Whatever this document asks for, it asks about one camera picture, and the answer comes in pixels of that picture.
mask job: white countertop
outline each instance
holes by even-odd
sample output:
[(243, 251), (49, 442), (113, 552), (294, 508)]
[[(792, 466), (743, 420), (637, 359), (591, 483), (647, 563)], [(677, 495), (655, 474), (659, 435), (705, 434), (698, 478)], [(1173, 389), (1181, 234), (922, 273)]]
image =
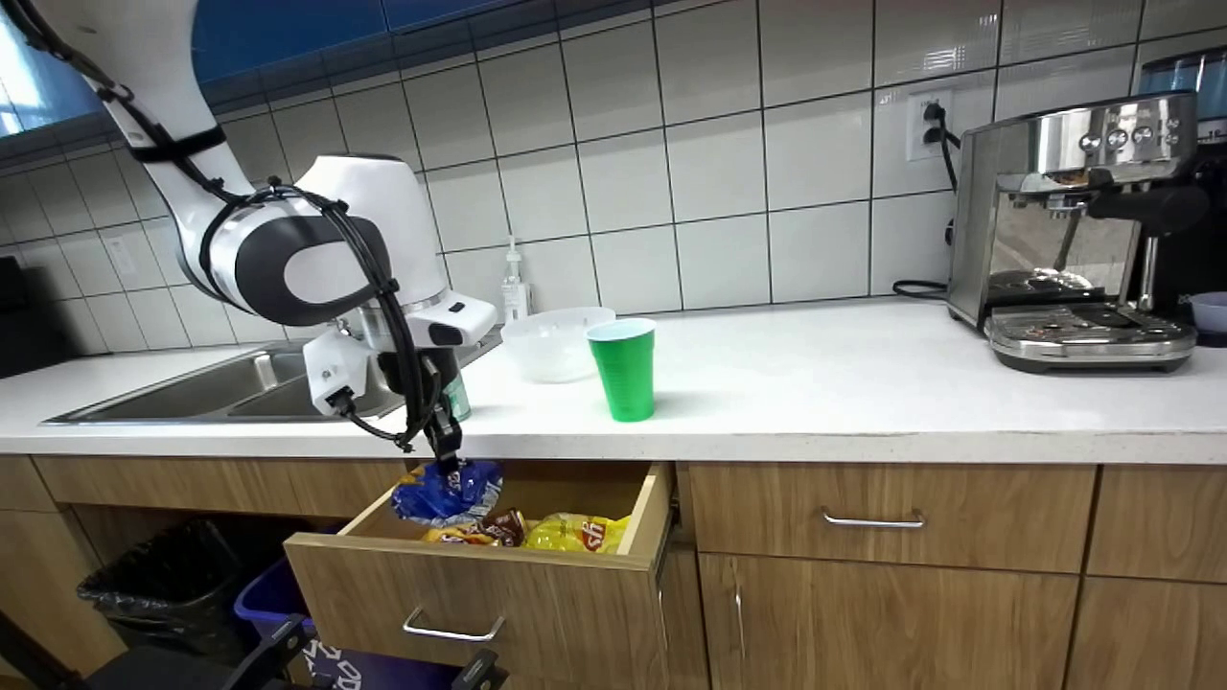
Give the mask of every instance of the white countertop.
[[(527, 382), (495, 350), (464, 369), (467, 457), (571, 460), (1019, 460), (1227, 465), (1227, 350), (1181, 373), (1032, 375), (945, 304), (830, 304), (663, 318), (659, 409), (623, 425), (600, 378)], [(0, 378), (0, 453), (397, 457), (346, 420), (48, 425), (41, 416), (236, 357), (99, 357)]]

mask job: drawer handle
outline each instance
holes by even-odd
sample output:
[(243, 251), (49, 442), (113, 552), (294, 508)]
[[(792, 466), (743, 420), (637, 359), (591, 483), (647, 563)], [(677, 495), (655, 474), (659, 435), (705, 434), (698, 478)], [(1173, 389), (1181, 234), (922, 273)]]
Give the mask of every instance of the drawer handle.
[(849, 513), (822, 513), (824, 526), (833, 530), (890, 530), (890, 531), (922, 531), (925, 530), (925, 513), (908, 517), (908, 520), (876, 520), (876, 517), (849, 517)]
[(425, 635), (425, 639), (461, 639), (461, 644), (490, 644), (503, 627), (507, 618), (500, 618), (489, 632), (461, 632), (461, 627), (425, 627), (418, 623), (421, 607), (401, 623), (407, 635)]

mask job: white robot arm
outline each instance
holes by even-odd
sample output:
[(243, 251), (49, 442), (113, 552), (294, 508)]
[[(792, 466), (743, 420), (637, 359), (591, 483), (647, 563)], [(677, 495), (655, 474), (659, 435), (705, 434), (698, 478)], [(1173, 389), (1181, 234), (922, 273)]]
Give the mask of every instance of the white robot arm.
[(0, 0), (32, 47), (70, 60), (104, 99), (182, 231), (190, 278), (282, 327), (360, 313), (309, 352), (310, 403), (355, 414), (369, 359), (407, 395), (407, 443), (425, 428), (453, 460), (461, 425), (441, 389), (458, 345), (495, 308), (450, 291), (425, 190), (397, 157), (319, 157), (294, 182), (254, 182), (192, 69), (195, 0)]

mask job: green plastic cup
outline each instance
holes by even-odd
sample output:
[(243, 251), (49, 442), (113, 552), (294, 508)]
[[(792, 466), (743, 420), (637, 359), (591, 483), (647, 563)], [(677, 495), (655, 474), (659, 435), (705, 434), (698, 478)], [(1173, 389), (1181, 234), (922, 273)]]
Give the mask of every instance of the green plastic cup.
[(600, 359), (608, 407), (617, 420), (640, 420), (655, 414), (652, 350), (655, 323), (623, 318), (586, 328), (591, 357)]

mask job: espresso machine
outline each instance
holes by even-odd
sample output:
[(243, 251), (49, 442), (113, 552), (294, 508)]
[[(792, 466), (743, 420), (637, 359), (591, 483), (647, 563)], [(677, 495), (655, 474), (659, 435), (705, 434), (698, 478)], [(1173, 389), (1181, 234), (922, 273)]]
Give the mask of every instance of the espresso machine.
[(1017, 369), (1176, 369), (1198, 328), (1155, 313), (1167, 239), (1210, 219), (1198, 93), (995, 124), (963, 138), (950, 313)]

